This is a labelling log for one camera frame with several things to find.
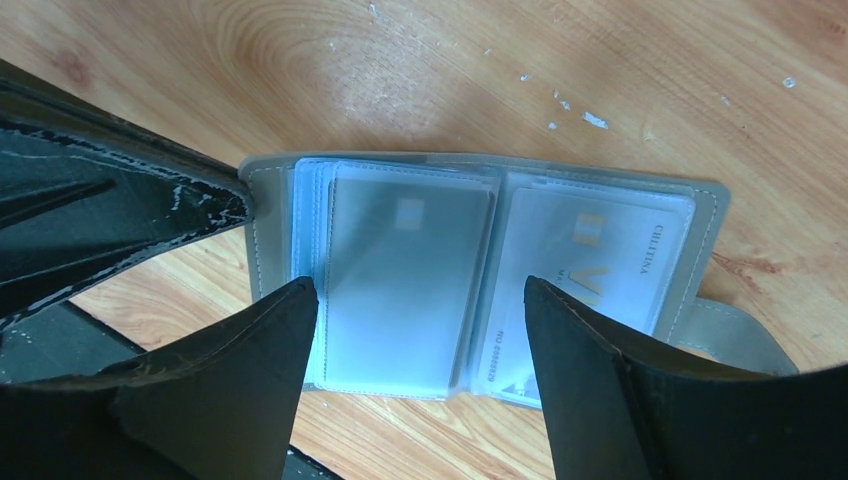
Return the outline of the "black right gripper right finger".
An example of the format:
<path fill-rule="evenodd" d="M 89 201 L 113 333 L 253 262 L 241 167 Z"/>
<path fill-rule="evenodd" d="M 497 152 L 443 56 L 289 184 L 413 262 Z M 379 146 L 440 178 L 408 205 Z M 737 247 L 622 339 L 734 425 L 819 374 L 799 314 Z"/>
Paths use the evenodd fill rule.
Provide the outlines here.
<path fill-rule="evenodd" d="M 697 300 L 664 342 L 529 277 L 559 479 L 843 479 L 847 368 L 802 372 L 745 312 Z"/>

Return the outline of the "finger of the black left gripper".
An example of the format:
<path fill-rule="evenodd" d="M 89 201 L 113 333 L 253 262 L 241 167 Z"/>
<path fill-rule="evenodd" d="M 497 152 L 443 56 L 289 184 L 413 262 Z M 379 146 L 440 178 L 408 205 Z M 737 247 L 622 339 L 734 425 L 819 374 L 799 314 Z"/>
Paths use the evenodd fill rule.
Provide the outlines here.
<path fill-rule="evenodd" d="M 235 168 L 1 65 L 1 324 L 249 222 Z"/>

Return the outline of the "white VIP card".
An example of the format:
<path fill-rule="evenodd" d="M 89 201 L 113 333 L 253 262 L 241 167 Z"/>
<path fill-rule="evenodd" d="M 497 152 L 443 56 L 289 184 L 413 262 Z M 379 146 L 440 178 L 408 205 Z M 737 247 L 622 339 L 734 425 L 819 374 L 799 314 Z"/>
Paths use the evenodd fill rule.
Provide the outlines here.
<path fill-rule="evenodd" d="M 473 393 L 541 405 L 524 319 L 530 276 L 652 332 L 693 212 L 693 200 L 678 195 L 577 184 L 518 188 Z"/>

